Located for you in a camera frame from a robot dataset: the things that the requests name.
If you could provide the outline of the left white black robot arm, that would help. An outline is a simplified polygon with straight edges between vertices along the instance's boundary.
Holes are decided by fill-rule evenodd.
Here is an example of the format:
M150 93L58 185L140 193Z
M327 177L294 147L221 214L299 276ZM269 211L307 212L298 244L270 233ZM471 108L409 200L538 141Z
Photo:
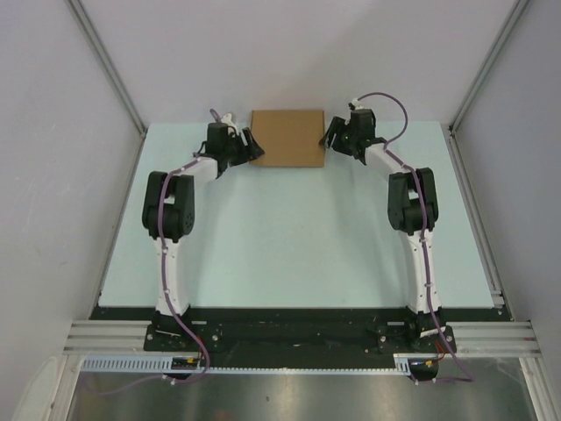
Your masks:
M190 306L188 294L180 287L178 254L182 240L195 226L195 189L264 154L250 128L239 129L222 120L208 124L206 140L191 161L169 172L148 175L141 222L153 240L159 263L154 319L166 326L162 338L174 350L188 348L194 339L193 328L175 319L184 316Z

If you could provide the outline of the brown cardboard box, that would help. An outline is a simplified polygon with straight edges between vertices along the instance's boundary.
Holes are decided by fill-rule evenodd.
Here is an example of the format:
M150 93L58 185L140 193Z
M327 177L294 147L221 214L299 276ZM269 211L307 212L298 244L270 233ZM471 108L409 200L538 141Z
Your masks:
M251 132L264 154L252 161L265 168L323 168L323 110L255 110Z

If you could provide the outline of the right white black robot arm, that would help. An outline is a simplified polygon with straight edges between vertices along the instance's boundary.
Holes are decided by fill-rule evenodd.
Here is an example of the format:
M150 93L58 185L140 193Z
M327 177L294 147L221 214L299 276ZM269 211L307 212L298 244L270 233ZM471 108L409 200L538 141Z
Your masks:
M334 117L319 145L351 156L387 176L387 217L400 236L408 270L408 312L404 340L424 352L443 331L437 313L442 302L435 283L432 233L439 217L435 176L430 168L413 168L375 133L370 109L355 108L350 117Z

